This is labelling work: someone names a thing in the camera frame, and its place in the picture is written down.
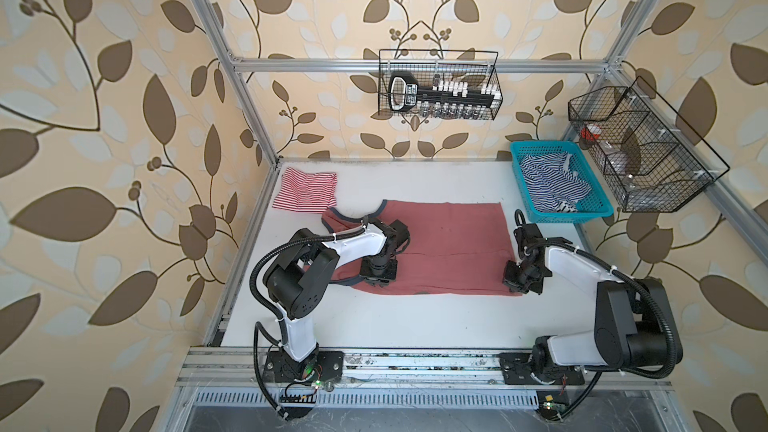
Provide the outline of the maroon tank top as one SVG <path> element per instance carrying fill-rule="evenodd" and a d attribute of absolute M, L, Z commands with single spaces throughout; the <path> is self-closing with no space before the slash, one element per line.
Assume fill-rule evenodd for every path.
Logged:
<path fill-rule="evenodd" d="M 515 296 L 503 284 L 514 247 L 498 203 L 417 203 L 384 200 L 369 218 L 408 227 L 410 243 L 397 257 L 393 282 L 362 281 L 355 290 L 375 295 L 455 294 Z"/>

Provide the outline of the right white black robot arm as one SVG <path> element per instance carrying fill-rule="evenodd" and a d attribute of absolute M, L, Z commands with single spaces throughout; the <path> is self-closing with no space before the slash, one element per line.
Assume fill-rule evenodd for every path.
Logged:
<path fill-rule="evenodd" d="M 547 385 L 579 367 L 648 379 L 671 375 L 684 352 L 660 282 L 626 275 L 563 237 L 544 237 L 520 211 L 515 221 L 520 259 L 507 263 L 503 284 L 540 295 L 544 281 L 558 275 L 595 306 L 590 330 L 537 338 L 527 361 L 512 366 L 517 376 Z"/>

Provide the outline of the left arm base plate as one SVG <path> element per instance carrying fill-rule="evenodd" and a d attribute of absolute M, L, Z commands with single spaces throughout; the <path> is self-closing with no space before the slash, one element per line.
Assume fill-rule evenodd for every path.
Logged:
<path fill-rule="evenodd" d="M 344 358 L 342 351 L 315 350 L 297 361 L 280 349 L 268 353 L 263 373 L 267 381 L 276 383 L 335 382 L 342 377 Z"/>

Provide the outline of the red white striped tank top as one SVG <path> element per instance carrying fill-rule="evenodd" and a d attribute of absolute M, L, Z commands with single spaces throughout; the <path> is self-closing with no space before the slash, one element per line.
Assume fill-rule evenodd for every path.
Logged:
<path fill-rule="evenodd" d="M 337 182 L 334 172 L 310 173 L 287 167 L 272 206 L 288 212 L 321 214 L 337 205 Z"/>

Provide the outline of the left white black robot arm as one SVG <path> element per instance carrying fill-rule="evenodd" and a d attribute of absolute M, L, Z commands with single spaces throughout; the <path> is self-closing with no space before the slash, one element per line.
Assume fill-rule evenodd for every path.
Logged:
<path fill-rule="evenodd" d="M 331 285 L 385 287 L 397 276 L 397 256 L 410 244 L 399 220 L 364 219 L 351 229 L 318 235 L 307 228 L 259 259 L 248 278 L 253 298 L 276 318 L 280 337 L 255 326 L 278 348 L 271 362 L 289 381 L 319 372 L 319 346 L 310 314 Z"/>

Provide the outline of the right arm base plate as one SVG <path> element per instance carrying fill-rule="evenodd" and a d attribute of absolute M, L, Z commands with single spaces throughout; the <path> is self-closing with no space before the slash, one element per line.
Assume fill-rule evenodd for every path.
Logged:
<path fill-rule="evenodd" d="M 532 352 L 503 352 L 498 355 L 506 385 L 568 386 L 584 385 L 583 373 L 574 366 L 560 366 L 548 356 Z"/>

